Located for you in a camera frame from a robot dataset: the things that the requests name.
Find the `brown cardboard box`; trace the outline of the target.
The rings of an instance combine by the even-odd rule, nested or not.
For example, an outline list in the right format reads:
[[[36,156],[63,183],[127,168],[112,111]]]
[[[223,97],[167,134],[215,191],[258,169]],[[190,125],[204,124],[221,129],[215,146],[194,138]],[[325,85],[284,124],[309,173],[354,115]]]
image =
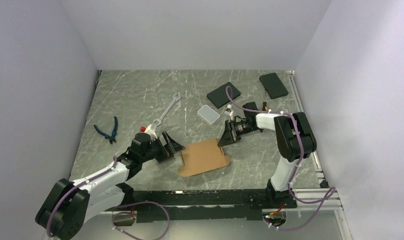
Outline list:
[[[178,174],[190,177],[228,166],[231,158],[224,153],[218,143],[217,138],[210,138],[187,144],[180,152],[182,167],[178,169]]]

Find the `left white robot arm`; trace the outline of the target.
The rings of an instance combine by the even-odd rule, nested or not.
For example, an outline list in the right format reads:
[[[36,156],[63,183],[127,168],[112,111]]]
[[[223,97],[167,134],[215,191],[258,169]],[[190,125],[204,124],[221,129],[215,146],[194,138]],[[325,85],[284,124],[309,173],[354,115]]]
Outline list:
[[[167,132],[162,137],[140,132],[130,146],[112,163],[91,175],[70,181],[58,180],[35,216],[35,222],[46,230],[49,238],[70,240],[85,222],[99,213],[119,208],[127,210],[139,205],[134,189],[126,182],[137,175],[147,161],[159,163],[185,149]]]

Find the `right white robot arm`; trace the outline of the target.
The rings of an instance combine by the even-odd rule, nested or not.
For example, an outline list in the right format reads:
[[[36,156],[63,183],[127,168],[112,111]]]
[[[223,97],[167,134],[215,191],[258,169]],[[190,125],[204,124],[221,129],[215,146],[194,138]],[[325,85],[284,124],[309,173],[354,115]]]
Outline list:
[[[265,200],[272,207],[279,207],[290,193],[291,183],[303,159],[317,149],[317,141],[304,112],[291,115],[284,113],[261,113],[255,102],[243,105],[244,117],[235,116],[224,122],[224,132],[218,141],[223,147],[237,143],[241,136],[259,130],[275,132],[279,163],[267,182]]]

